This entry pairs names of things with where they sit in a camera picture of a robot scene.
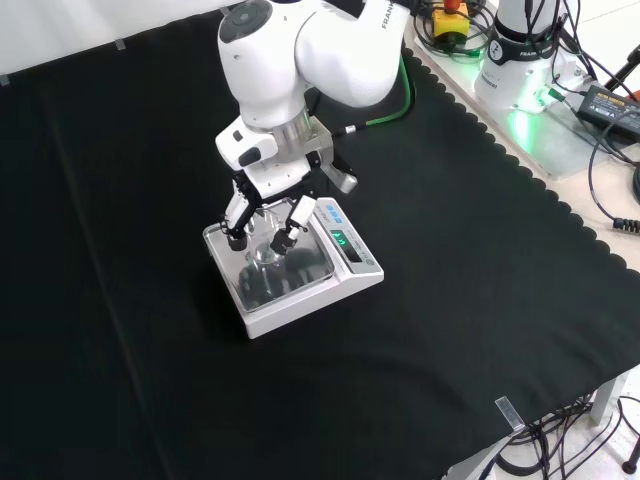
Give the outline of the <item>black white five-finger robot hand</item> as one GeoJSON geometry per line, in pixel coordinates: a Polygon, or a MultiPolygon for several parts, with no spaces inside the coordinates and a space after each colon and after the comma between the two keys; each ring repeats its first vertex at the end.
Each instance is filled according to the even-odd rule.
{"type": "Polygon", "coordinates": [[[284,256],[295,246],[316,204],[306,190],[311,165],[305,145],[312,136],[305,112],[272,129],[251,127],[237,117],[217,135],[216,148],[232,171],[233,195],[221,221],[231,250],[247,247],[247,225],[259,209],[287,198],[294,206],[270,248],[284,256]]]}

